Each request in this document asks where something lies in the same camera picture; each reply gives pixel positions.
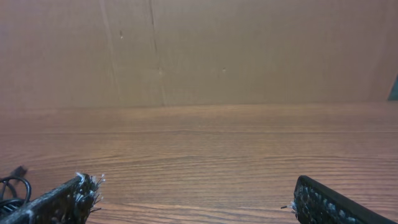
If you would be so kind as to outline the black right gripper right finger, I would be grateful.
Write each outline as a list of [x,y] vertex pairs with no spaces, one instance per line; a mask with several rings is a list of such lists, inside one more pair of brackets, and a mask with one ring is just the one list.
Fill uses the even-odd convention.
[[298,177],[289,208],[301,224],[397,224],[320,182]]

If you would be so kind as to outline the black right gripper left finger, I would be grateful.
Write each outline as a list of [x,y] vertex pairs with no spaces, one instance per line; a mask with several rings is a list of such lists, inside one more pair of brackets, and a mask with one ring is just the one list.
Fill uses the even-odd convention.
[[100,210],[96,204],[103,199],[102,175],[76,173],[76,176],[40,197],[31,200],[30,182],[18,176],[1,179],[1,224],[85,224],[88,217]]

